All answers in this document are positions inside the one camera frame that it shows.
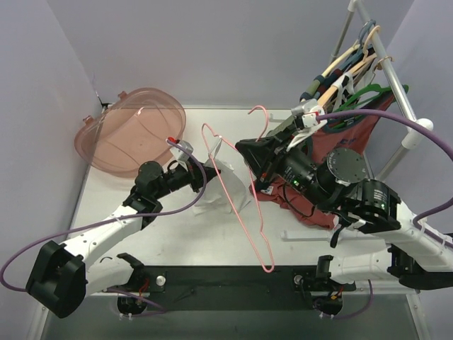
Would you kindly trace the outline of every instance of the metal pole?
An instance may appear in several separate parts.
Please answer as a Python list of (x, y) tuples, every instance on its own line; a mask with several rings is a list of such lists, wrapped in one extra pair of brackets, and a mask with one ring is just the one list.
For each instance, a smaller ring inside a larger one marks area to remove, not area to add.
[(373, 169), (369, 163), (369, 159), (366, 152), (363, 152), (363, 159), (365, 160), (365, 165), (367, 166), (367, 175), (369, 179), (374, 179)]
[[(362, 18), (364, 23), (368, 22), (371, 19), (367, 10), (365, 9), (362, 0), (357, 0), (355, 2), (355, 8), (359, 11), (360, 17)], [(387, 52), (384, 45), (382, 44), (381, 38), (377, 33), (375, 33), (372, 36), (371, 41), (373, 43), (374, 51), (376, 52), (378, 60), (382, 60), (382, 69), (384, 70), (390, 87), (395, 94), (395, 98), (399, 105), (399, 108), (401, 109), (401, 112), (407, 119), (417, 120), (417, 117), (413, 112), (411, 103), (409, 103), (406, 92), (404, 91), (403, 86), (401, 85), (401, 82), (396, 75), (394, 67), (391, 65), (391, 61), (389, 60), (389, 58), (384, 59), (385, 57), (387, 57)]]
[(406, 149), (402, 145), (395, 151), (392, 157), (390, 157), (384, 168), (377, 174), (376, 180), (385, 181), (387, 176), (395, 169), (396, 165), (407, 155), (409, 149)]
[(331, 60), (329, 61), (329, 65), (332, 64), (332, 62), (337, 59), (338, 57), (338, 52), (340, 52), (341, 45), (343, 44), (343, 41), (345, 39), (346, 33), (348, 31), (349, 25), (351, 24), (352, 17), (354, 16), (354, 11), (349, 11), (348, 9), (348, 14), (346, 16), (345, 24), (343, 25), (343, 29), (341, 30), (340, 33), (340, 38), (338, 39), (337, 45), (335, 45), (335, 48), (333, 49), (332, 55), (331, 55)]

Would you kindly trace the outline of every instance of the black base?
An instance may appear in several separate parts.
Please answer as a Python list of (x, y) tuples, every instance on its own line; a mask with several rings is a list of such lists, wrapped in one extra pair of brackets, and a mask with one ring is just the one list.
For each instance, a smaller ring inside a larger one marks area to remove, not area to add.
[[(309, 310), (312, 293), (339, 289), (329, 279), (316, 279), (316, 266), (278, 266), (272, 273), (260, 266), (145, 266), (137, 275), (139, 280), (131, 277), (122, 288), (137, 292), (148, 278), (149, 299), (167, 310)], [(164, 286), (156, 284), (158, 276), (166, 278)], [(119, 309), (137, 313), (125, 303)]]

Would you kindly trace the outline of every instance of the white cloth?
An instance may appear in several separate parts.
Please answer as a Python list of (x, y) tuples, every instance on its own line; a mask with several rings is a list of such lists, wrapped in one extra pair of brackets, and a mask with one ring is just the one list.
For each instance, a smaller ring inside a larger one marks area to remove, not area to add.
[[(251, 194), (238, 176), (236, 176), (230, 164), (218, 159), (215, 159), (215, 164), (220, 170), (220, 176), (222, 176), (222, 180), (233, 201), (234, 207), (240, 212), (251, 201)], [(213, 168), (212, 160), (209, 159), (205, 163), (205, 166), (211, 166)], [(206, 191), (201, 199), (194, 204), (193, 212), (199, 215), (208, 210), (219, 209), (223, 213), (231, 213), (233, 209), (226, 196), (219, 177), (216, 176), (207, 184)]]

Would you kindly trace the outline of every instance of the pink wire hanger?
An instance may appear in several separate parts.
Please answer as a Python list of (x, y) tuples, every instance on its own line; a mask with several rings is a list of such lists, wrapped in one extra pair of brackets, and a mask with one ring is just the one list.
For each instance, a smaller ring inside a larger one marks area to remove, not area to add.
[[(257, 141), (264, 135), (265, 131), (267, 130), (268, 128), (268, 123), (269, 123), (269, 115), (268, 115), (268, 112), (266, 111), (266, 109), (263, 107), (263, 106), (255, 106), (254, 108), (252, 108), (248, 114), (251, 114), (253, 111), (257, 110), (257, 109), (261, 109), (263, 110), (264, 112), (264, 115), (265, 115), (265, 127), (264, 127), (264, 130), (262, 131), (262, 133), (258, 136), (258, 138), (256, 139)], [(220, 180), (220, 183), (222, 185), (222, 188), (224, 189), (224, 192), (225, 192), (225, 195), (227, 196), (226, 198), (228, 198), (228, 201), (229, 201), (229, 204), (231, 205), (231, 208), (233, 209), (234, 211), (234, 214), (236, 215), (236, 217), (238, 218), (238, 221), (239, 223), (241, 224), (242, 226), (242, 229), (244, 230), (247, 238), (248, 238), (248, 241), (250, 242), (250, 245), (252, 246), (253, 248), (253, 251), (255, 252), (256, 254), (256, 257), (258, 257), (258, 260), (260, 261), (260, 264), (261, 266), (263, 267), (263, 270), (266, 272), (266, 273), (272, 273), (274, 271), (274, 268), (275, 268), (275, 261), (274, 261), (274, 256), (273, 256), (273, 253), (272, 253), (272, 249), (270, 248), (270, 244), (269, 244), (269, 241), (268, 241), (268, 238), (266, 237), (266, 235), (264, 234), (264, 231), (263, 231), (263, 228), (264, 228), (264, 221), (263, 221), (263, 214), (261, 213), (261, 208), (260, 208), (260, 203), (258, 201), (258, 197), (256, 195), (256, 190), (255, 190), (255, 186), (253, 185), (253, 175), (252, 175), (252, 171), (250, 169), (248, 169), (248, 175), (250, 176), (250, 182), (251, 182), (251, 188), (252, 188), (252, 191), (253, 191), (253, 197), (255, 198), (255, 204), (256, 204), (256, 207), (258, 209), (258, 215), (260, 217), (260, 235), (261, 237), (264, 239), (264, 242), (266, 243), (266, 247), (268, 248), (268, 253), (269, 253), (269, 257), (270, 257), (270, 262), (271, 262), (271, 266), (270, 268), (266, 268), (265, 264), (264, 264), (264, 261), (263, 261), (263, 258), (261, 257), (260, 255), (260, 252), (258, 251), (258, 249), (256, 248), (256, 245), (255, 243), (253, 242), (252, 238), (251, 238), (251, 235), (248, 233), (248, 230), (247, 230), (247, 227), (245, 226), (241, 216), (239, 215), (236, 207), (234, 206), (233, 204), (233, 200), (231, 199), (230, 195), (228, 194), (228, 190), (222, 180), (222, 176), (220, 175), (220, 171), (219, 169), (217, 168), (217, 165), (215, 163), (215, 160), (214, 160), (214, 157), (212, 156), (212, 150), (213, 149), (216, 149), (216, 147), (214, 146), (212, 149), (210, 148), (207, 140), (206, 140), (206, 136), (205, 136), (205, 131), (204, 131), (204, 128), (207, 127), (211, 133), (212, 133), (212, 136), (214, 137), (218, 137), (221, 141), (225, 142), (227, 145), (229, 145), (232, 149), (238, 151), (235, 146), (230, 142), (228, 141), (226, 138), (222, 137), (221, 135), (219, 135), (218, 133), (216, 133), (212, 127), (210, 127), (209, 124), (207, 123), (203, 123), (202, 127), (201, 127), (201, 135), (203, 137), (203, 140), (205, 142), (205, 146), (206, 146), (206, 149), (208, 151), (208, 155), (209, 155), (209, 158), (211, 159), (212, 161), (212, 165), (214, 165), (214, 169), (215, 171), (217, 172), (217, 176), (219, 177), (219, 180)]]

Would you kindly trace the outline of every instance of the white plastic bracket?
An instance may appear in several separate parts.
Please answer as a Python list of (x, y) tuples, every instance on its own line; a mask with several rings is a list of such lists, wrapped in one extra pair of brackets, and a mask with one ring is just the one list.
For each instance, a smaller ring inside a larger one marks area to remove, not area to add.
[[(428, 129), (429, 131), (432, 131), (432, 129), (434, 128), (432, 121), (427, 118), (420, 118), (415, 122)], [(405, 149), (412, 150), (420, 144), (423, 138), (424, 136), (422, 134), (408, 127), (408, 134), (401, 141), (401, 145), (403, 145)]]
[(361, 0), (350, 0), (348, 5), (348, 11), (354, 12), (355, 11), (355, 3)]
[[(189, 142), (186, 142), (185, 140), (180, 140), (178, 142), (178, 145), (180, 147), (182, 147), (183, 149), (185, 149), (189, 154), (192, 154), (193, 152), (193, 147), (192, 145), (190, 145)], [(189, 159), (189, 155), (188, 154), (185, 154), (184, 152), (182, 152), (181, 150), (179, 150), (177, 147), (172, 147), (170, 148), (170, 151), (172, 153), (172, 155), (175, 157), (176, 161), (184, 166), (184, 168), (187, 170), (187, 166), (186, 166), (186, 162), (187, 160)]]
[(294, 136), (292, 141), (288, 144), (287, 151), (290, 151), (293, 147), (302, 143), (306, 138), (310, 137), (327, 123), (327, 120), (322, 120), (321, 122), (316, 120), (318, 116), (326, 114), (316, 99), (309, 99), (308, 101), (300, 103), (298, 106), (291, 109), (291, 114), (302, 117), (305, 128)]

